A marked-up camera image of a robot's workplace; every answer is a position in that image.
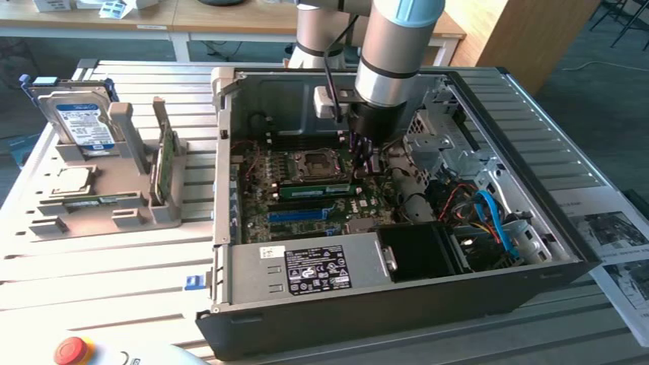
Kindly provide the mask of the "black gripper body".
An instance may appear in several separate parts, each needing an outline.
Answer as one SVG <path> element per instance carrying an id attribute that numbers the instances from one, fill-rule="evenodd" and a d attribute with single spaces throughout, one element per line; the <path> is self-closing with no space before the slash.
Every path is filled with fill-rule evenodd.
<path id="1" fill-rule="evenodd" d="M 350 105 L 350 130 L 374 146 L 382 145 L 397 130 L 406 103 L 382 107 L 370 103 Z"/>

